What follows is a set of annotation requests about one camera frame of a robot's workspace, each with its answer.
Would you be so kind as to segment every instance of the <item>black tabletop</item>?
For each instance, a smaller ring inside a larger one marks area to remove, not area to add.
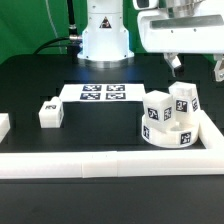
[[[168,92],[175,81],[195,83],[201,108],[223,132],[223,83],[212,82],[204,57],[182,60],[185,76],[174,78],[161,55],[138,55],[133,65],[107,70],[67,56],[8,59],[0,66],[0,112],[9,113],[11,129],[1,153],[165,150],[142,140],[141,102],[64,103],[62,127],[41,129],[43,102],[64,84],[143,83],[146,92]],[[194,147],[204,148],[200,140]],[[221,224],[223,189],[222,175],[1,180],[0,223]]]
[[[146,92],[168,92],[177,80],[195,83],[202,109],[219,119],[221,129],[223,84],[212,83],[211,65],[202,56],[183,60],[185,76],[173,78],[161,55],[138,55],[135,64],[115,69],[81,67],[67,56],[10,58],[0,67],[0,112],[9,113],[11,122],[1,152],[162,149],[141,137],[142,102],[64,103],[61,128],[41,129],[38,112],[43,102],[59,96],[65,84],[142,83]],[[203,145],[198,141],[193,148]]]

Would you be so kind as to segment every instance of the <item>white block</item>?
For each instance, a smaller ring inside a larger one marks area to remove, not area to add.
[[[83,153],[4,153],[0,155],[0,178],[82,177]]]
[[[200,111],[199,137],[207,149],[224,149],[224,137],[208,115]]]
[[[0,114],[0,143],[10,129],[9,115],[6,113]]]
[[[165,133],[147,125],[142,117],[142,137],[150,144],[163,148],[183,148],[194,144],[198,139],[199,122],[195,125],[177,122]]]
[[[200,111],[197,88],[195,84],[175,82],[169,87],[175,104],[176,121],[194,124]]]
[[[95,152],[85,158],[82,163],[82,176],[117,177],[116,152]]]
[[[224,173],[224,150],[118,152],[118,177]]]
[[[143,96],[146,123],[149,127],[165,132],[175,126],[173,97],[170,94],[152,91]]]
[[[40,112],[41,128],[59,128],[64,117],[64,110],[61,100],[53,97],[51,101],[45,101]]]

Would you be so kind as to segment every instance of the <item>cube with fiducial marker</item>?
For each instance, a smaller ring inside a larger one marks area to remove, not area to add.
[[[157,90],[149,92],[143,96],[143,107],[148,127],[166,132],[175,126],[172,95]]]
[[[194,124],[201,109],[196,85],[175,82],[169,87],[169,93],[174,99],[176,121]]]
[[[44,102],[39,112],[41,128],[60,128],[63,117],[63,104],[58,97],[53,97]]]

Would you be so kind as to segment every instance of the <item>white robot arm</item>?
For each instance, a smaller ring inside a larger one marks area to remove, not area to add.
[[[178,53],[213,54],[216,81],[224,80],[223,0],[133,0],[147,52],[164,53],[174,76],[183,68]]]
[[[88,25],[82,33],[79,62],[94,67],[119,67],[133,61],[129,33],[123,25],[123,0],[87,0]]]

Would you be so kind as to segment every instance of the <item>green wall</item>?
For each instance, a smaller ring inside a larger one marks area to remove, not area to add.
[[[66,0],[48,0],[58,36],[68,36]],[[87,25],[86,0],[73,0],[79,33]],[[130,31],[130,48],[144,52],[137,28],[138,12],[132,0],[124,0],[124,25]],[[32,54],[40,45],[54,39],[45,0],[0,1],[0,63],[18,54]],[[41,53],[60,53],[47,49]]]

